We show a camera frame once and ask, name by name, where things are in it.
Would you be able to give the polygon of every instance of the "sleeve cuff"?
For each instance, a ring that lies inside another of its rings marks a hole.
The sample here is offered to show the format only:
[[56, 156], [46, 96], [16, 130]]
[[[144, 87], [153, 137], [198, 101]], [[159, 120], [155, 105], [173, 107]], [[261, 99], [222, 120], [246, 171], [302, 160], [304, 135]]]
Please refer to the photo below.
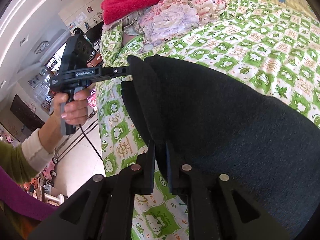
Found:
[[22, 143], [21, 147], [23, 155], [29, 165], [38, 172], [41, 172], [54, 157], [54, 152], [49, 154], [41, 145], [39, 128]]

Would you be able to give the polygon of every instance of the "toy car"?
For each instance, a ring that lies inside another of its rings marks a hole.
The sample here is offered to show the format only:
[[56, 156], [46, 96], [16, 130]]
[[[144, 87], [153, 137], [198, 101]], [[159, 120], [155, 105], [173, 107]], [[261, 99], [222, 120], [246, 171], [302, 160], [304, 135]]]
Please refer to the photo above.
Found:
[[55, 178], [57, 176], [56, 171], [54, 170], [55, 165], [58, 163], [57, 158], [53, 158], [47, 166], [43, 169], [42, 174], [43, 176], [48, 179], [52, 180], [52, 178]]

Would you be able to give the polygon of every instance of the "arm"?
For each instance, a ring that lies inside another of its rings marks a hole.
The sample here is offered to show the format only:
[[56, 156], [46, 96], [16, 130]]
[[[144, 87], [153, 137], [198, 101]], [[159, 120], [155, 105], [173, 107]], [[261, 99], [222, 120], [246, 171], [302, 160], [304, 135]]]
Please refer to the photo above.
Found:
[[47, 122], [32, 133], [18, 147], [0, 142], [0, 166], [18, 184], [29, 182], [49, 163], [54, 156], [54, 148], [61, 140], [60, 118], [68, 124], [84, 124], [88, 115], [88, 90], [75, 94], [74, 99], [60, 113], [60, 104], [68, 100], [68, 95], [59, 93], [54, 100], [54, 113]]

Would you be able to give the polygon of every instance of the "human hand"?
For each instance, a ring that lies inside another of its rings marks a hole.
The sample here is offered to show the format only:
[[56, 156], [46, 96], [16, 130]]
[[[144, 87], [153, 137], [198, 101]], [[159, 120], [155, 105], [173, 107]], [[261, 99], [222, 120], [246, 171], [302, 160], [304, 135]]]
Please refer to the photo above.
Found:
[[67, 103], [64, 113], [60, 112], [60, 104], [68, 101], [68, 94], [58, 93], [53, 99], [53, 115], [57, 118], [63, 118], [67, 124], [79, 125], [84, 124], [88, 118], [88, 100], [90, 91], [81, 90], [74, 95], [74, 101]]

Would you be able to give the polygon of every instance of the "floor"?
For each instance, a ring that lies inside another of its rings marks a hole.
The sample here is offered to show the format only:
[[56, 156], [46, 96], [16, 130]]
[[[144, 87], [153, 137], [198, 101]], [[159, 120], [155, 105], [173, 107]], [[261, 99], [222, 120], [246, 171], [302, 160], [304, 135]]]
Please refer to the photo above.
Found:
[[[83, 129], [101, 155], [101, 141], [96, 113], [92, 114]], [[54, 180], [54, 187], [68, 197], [93, 175], [105, 174], [102, 160], [97, 156], [97, 153], [80, 130], [56, 152], [56, 155], [59, 162], [57, 164], [57, 177]]]

